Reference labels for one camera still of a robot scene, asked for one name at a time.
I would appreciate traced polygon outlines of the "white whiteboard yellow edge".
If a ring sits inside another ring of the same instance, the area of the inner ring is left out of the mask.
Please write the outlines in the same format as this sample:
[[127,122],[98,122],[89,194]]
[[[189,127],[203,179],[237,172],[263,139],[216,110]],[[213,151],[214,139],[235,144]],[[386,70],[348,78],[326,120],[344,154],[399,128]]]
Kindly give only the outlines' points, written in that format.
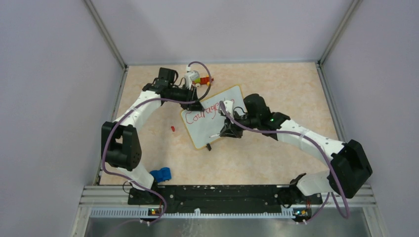
[[183,110],[180,116],[186,126],[187,132],[196,149],[206,147],[207,143],[212,143],[220,137],[209,138],[211,135],[221,131],[225,117],[218,113],[219,102],[233,100],[235,112],[242,115],[245,109],[243,94],[239,85],[232,86],[202,102],[204,111],[194,112]]

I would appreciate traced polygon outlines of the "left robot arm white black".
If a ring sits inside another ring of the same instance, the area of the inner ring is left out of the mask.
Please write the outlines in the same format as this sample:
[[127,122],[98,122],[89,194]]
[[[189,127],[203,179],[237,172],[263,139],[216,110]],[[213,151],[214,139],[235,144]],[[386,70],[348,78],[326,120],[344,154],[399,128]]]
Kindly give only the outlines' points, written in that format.
[[139,131],[151,114],[164,102],[180,104],[189,111],[203,111],[197,88],[193,81],[199,77],[197,71],[188,66],[180,84],[176,70],[160,68],[158,76],[146,84],[135,102],[117,119],[107,121],[101,127],[102,165],[107,164],[119,170],[117,176],[127,179],[140,190],[139,196],[146,204],[158,199],[158,190],[152,187],[154,177],[140,163],[142,150]]

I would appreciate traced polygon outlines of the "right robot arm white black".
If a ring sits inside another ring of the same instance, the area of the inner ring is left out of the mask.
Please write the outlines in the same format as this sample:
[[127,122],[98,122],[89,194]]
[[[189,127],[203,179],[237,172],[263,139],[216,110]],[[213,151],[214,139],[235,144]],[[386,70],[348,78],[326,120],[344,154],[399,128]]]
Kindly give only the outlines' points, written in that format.
[[245,111],[239,114],[233,101],[219,103],[219,113],[225,117],[221,137],[241,138],[245,130],[259,133],[294,145],[328,167],[327,171],[301,174],[292,180],[293,202],[304,203],[313,194],[329,192],[353,198],[371,177],[372,167],[358,141],[334,140],[309,130],[283,113],[270,111],[264,98],[256,93],[246,96],[244,105]]

